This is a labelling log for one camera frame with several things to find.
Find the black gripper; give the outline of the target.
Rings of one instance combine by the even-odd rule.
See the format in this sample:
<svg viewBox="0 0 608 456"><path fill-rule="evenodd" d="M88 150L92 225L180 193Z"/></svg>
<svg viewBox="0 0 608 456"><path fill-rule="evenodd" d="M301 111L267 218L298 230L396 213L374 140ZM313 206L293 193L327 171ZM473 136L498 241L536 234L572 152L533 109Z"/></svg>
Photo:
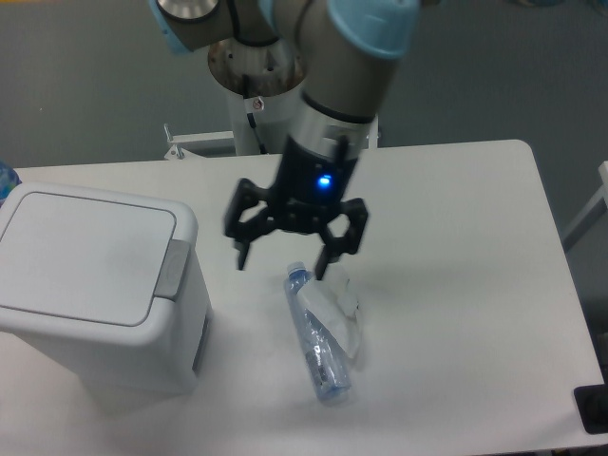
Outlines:
<svg viewBox="0 0 608 456"><path fill-rule="evenodd" d="M320 235L323 246L314 266L317 280L322 280L328 266L342 255L358 253L369 212L363 199L343 199L357 164L357 159L349 156L352 149L348 138L341 135L330 143L330 155L320 156L290 137L271 188L259 187L246 178L238 181L223 218L224 235L237 249L238 270L245 269L252 243L276 227ZM331 223L341 216L348 225L336 236Z"/></svg>

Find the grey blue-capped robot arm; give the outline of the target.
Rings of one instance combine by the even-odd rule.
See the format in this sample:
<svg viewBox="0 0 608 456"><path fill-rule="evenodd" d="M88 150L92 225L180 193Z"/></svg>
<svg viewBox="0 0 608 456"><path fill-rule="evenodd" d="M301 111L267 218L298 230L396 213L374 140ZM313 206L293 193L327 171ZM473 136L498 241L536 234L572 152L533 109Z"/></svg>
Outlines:
<svg viewBox="0 0 608 456"><path fill-rule="evenodd" d="M369 213L345 193L371 125L409 49L417 1L153 1L172 51L207 50L216 82L236 99L239 155L277 154L266 188L238 182L223 230L244 264L276 230L317 234L315 265L359 250Z"/></svg>

